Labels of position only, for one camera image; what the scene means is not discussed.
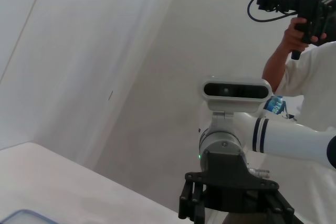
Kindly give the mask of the black video camera rig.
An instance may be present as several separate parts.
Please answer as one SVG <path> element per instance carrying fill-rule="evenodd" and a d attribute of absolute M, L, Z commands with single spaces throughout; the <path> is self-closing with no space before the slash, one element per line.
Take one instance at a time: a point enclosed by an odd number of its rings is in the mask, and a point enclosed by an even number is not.
<path fill-rule="evenodd" d="M 316 46 L 336 41 L 336 0 L 256 0 L 258 9 L 266 12 L 280 12 L 282 16 L 272 19 L 256 19 L 250 13 L 251 0 L 247 6 L 248 16 L 259 23 L 273 22 L 296 15 L 307 20 L 297 25 L 296 30 L 304 33 L 302 42 L 311 44 L 311 38 L 319 38 Z"/>

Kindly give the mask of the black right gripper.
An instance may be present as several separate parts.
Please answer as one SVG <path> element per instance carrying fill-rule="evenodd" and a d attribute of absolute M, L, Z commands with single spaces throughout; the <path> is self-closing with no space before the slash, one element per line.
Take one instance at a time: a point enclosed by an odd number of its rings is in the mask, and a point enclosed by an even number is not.
<path fill-rule="evenodd" d="M 205 221 L 205 207 L 266 212 L 266 224 L 301 224 L 277 183 L 252 175 L 241 155 L 205 154 L 206 168 L 189 172 L 179 197 L 178 217 Z"/>

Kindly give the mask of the clear container with blue-rimmed lid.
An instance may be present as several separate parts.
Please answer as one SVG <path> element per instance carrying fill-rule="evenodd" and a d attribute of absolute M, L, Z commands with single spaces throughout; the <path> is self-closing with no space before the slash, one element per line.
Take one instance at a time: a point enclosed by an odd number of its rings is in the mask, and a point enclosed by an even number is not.
<path fill-rule="evenodd" d="M 21 209 L 0 220 L 0 224 L 59 224 L 59 223 L 35 211 L 28 209 Z"/>

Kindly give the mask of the person's bare hand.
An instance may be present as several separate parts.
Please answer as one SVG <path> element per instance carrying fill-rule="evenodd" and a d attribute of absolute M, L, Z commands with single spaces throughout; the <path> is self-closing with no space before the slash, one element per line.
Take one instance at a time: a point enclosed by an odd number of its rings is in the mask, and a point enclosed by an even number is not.
<path fill-rule="evenodd" d="M 303 32 L 295 29 L 297 24 L 305 24 L 307 22 L 304 18 L 292 18 L 288 28 L 285 30 L 282 41 L 279 45 L 280 51 L 289 54 L 292 51 L 303 52 L 308 48 L 308 44 L 302 42 Z"/>

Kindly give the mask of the person's bare forearm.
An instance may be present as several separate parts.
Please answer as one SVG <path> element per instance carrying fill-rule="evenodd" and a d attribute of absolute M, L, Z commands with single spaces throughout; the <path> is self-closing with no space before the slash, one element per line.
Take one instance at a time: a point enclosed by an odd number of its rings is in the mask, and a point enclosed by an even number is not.
<path fill-rule="evenodd" d="M 273 93 L 283 78 L 289 53 L 288 48 L 279 45 L 264 66 L 262 78 L 270 84 Z"/>

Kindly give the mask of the person in white shirt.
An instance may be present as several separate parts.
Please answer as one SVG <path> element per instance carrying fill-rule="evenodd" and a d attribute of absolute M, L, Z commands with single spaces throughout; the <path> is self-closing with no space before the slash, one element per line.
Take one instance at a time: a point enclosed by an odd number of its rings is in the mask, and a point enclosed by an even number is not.
<path fill-rule="evenodd" d="M 316 131 L 336 130 L 336 42 L 326 43 L 289 60 L 275 92 L 303 96 L 298 124 Z"/>

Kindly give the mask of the blue labelled water bottle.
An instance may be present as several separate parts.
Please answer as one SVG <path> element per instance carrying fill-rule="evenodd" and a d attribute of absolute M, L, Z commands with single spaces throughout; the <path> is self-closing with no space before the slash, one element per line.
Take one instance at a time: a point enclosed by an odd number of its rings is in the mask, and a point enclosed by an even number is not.
<path fill-rule="evenodd" d="M 286 109 L 286 102 L 281 96 L 271 96 L 265 103 L 264 110 L 270 111 L 274 114 L 281 114 Z"/>

